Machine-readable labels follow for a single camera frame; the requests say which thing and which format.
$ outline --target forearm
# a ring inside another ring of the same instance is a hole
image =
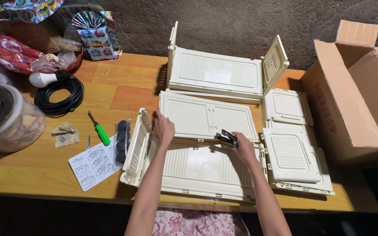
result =
[[[168,144],[159,144],[136,192],[125,235],[152,235]]]
[[[255,187],[257,215],[263,234],[291,235],[281,207],[263,174],[261,164],[256,161],[249,165],[249,169]]]

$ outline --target screwdriver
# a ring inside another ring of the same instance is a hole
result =
[[[104,145],[109,145],[110,144],[110,139],[109,139],[108,135],[106,134],[106,132],[103,130],[102,126],[99,125],[99,123],[97,123],[94,120],[94,118],[91,115],[90,111],[88,111],[88,115],[90,116],[91,121],[93,121],[94,127],[96,128],[97,133],[99,134],[99,137],[102,140],[102,142],[104,143]]]

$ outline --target black bracket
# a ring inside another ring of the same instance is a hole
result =
[[[239,147],[239,143],[237,142],[236,136],[225,131],[224,129],[221,130],[221,134],[219,134],[219,133],[215,134],[215,138],[218,139],[218,140],[221,140],[223,142],[229,143],[229,144],[233,145],[235,148]]]

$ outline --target red snack bag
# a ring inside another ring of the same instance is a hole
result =
[[[33,73],[30,63],[45,56],[8,35],[0,35],[0,63],[8,70],[25,75]]]

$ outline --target black cable coil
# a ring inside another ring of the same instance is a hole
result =
[[[34,104],[45,114],[51,116],[66,115],[73,112],[81,104],[84,98],[84,85],[73,75],[67,79],[59,80],[48,84],[44,88],[39,88],[34,98]],[[65,100],[52,103],[49,97],[57,90],[67,89],[71,92]]]

